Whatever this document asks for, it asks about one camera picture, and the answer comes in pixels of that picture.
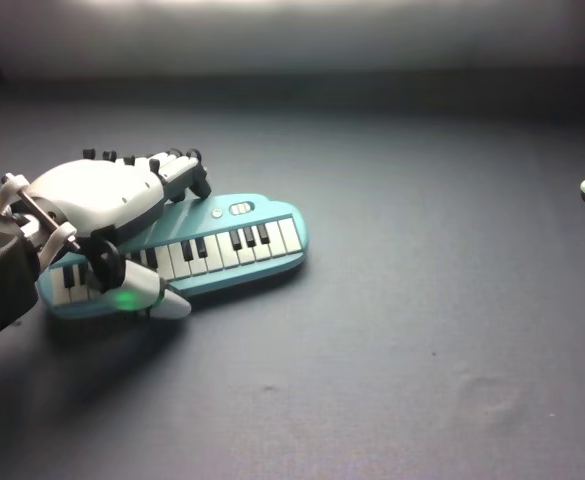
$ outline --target toy piano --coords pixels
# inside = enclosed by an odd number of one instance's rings
[[[290,270],[307,250],[299,211],[255,194],[167,204],[156,223],[119,246],[121,254],[156,270],[185,298]],[[56,316],[115,313],[88,286],[87,270],[86,259],[70,253],[41,275],[41,299]]]

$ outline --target gray wall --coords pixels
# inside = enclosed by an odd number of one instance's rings
[[[0,67],[57,79],[585,64],[585,0],[317,3],[0,0]]]

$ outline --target white backdrop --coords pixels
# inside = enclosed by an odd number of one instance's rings
[[[585,0],[0,0],[12,79],[585,64]]]

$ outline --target black piano key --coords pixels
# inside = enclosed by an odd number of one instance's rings
[[[245,227],[243,229],[243,234],[245,235],[245,242],[248,244],[248,247],[256,247],[256,242],[254,241],[252,229],[250,227]]]
[[[181,242],[181,250],[183,250],[183,258],[186,262],[191,262],[194,260],[194,255],[192,255],[192,247],[190,247],[189,240]]]
[[[234,248],[234,250],[241,250],[243,248],[241,246],[241,238],[239,237],[238,231],[230,230],[230,240],[232,241],[232,248]]]
[[[159,262],[156,259],[156,252],[153,248],[148,248],[145,251],[145,258],[148,260],[148,267],[152,270],[157,270],[159,268]]]
[[[63,267],[63,285],[65,288],[72,288],[74,286],[74,272],[72,267]]]
[[[203,237],[194,240],[196,243],[196,252],[199,254],[199,258],[205,258],[208,256],[208,251],[205,249],[205,241]]]
[[[270,243],[270,237],[268,237],[268,230],[265,228],[265,225],[257,225],[256,229],[259,231],[261,243],[263,245],[267,245],[268,243]]]
[[[79,283],[85,285],[85,274],[88,272],[88,264],[82,263],[79,265]]]

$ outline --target blue toy keyboard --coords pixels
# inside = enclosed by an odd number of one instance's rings
[[[154,225],[119,247],[186,298],[289,270],[304,260],[307,249],[299,211],[254,194],[165,205]],[[87,268],[84,257],[70,253],[39,278],[41,299],[58,317],[115,312],[87,285]]]

